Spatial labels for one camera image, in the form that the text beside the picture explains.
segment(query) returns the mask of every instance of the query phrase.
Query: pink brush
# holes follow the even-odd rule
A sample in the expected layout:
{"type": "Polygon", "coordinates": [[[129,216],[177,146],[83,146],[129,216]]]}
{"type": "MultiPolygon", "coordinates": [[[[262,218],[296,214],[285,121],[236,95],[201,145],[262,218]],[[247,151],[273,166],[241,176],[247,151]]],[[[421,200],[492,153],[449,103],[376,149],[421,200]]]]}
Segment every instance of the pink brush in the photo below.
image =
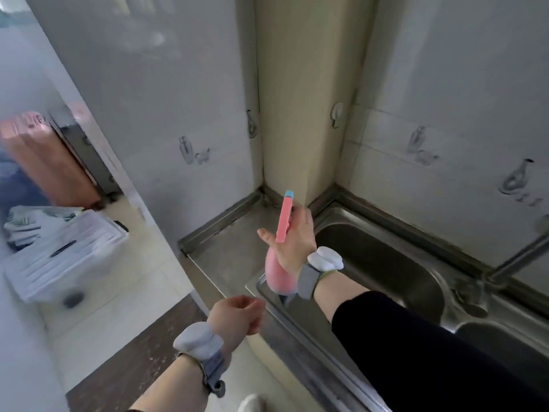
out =
{"type": "MultiPolygon", "coordinates": [[[[282,210],[278,219],[278,229],[276,232],[276,242],[284,243],[286,233],[290,228],[290,215],[292,214],[292,205],[294,202],[294,193],[286,191],[282,201],[282,210]]],[[[297,292],[297,283],[286,270],[278,263],[275,251],[269,248],[265,258],[265,278],[271,291],[279,295],[291,295],[297,292]]]]}

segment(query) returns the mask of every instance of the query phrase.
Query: hand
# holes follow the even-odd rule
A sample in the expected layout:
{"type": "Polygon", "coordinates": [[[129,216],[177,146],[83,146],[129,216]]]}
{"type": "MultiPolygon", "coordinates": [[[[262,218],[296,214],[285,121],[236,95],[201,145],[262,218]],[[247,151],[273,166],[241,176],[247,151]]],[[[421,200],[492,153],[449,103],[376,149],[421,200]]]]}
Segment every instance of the hand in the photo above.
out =
{"type": "Polygon", "coordinates": [[[223,339],[222,351],[227,362],[246,335],[259,332],[264,314],[265,301],[246,295],[222,299],[214,305],[208,323],[223,339]]]}
{"type": "Polygon", "coordinates": [[[264,228],[258,229],[257,234],[274,250],[282,269],[295,278],[299,276],[303,264],[307,263],[307,256],[316,251],[311,211],[300,205],[294,205],[284,243],[277,243],[275,235],[264,228]]]}

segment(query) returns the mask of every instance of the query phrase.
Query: double sink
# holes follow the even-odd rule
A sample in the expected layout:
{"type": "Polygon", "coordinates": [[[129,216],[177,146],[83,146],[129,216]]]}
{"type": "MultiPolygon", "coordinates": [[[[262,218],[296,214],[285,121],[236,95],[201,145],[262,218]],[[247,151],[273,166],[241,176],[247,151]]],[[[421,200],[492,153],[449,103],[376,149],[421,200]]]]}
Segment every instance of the double sink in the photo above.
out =
{"type": "MultiPolygon", "coordinates": [[[[348,277],[370,290],[384,292],[396,303],[456,334],[549,395],[549,322],[498,295],[490,296],[487,318],[470,316],[457,302],[452,287],[472,278],[339,204],[332,204],[315,220],[315,235],[318,246],[330,247],[343,257],[342,272],[348,277]]],[[[271,314],[365,406],[388,410],[334,337],[314,301],[278,296],[267,286],[263,272],[246,287],[265,298],[271,314]]]]}

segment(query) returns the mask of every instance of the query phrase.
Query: black sleeve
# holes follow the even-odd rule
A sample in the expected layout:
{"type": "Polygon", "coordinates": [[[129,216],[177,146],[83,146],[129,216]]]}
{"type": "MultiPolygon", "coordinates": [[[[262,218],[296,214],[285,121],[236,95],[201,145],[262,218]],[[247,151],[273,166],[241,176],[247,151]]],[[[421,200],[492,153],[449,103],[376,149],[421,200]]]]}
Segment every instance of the black sleeve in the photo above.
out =
{"type": "Polygon", "coordinates": [[[549,410],[495,360],[381,292],[341,304],[332,331],[393,412],[549,410]]]}

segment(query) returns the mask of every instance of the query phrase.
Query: dark floor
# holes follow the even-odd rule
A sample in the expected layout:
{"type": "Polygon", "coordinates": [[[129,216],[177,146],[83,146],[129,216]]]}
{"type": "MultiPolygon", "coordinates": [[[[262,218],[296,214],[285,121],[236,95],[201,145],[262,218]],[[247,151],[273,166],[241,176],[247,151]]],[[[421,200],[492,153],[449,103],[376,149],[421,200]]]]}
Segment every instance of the dark floor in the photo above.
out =
{"type": "Polygon", "coordinates": [[[129,409],[175,359],[174,339],[190,324],[205,319],[190,295],[183,298],[67,393],[71,412],[129,409]]]}

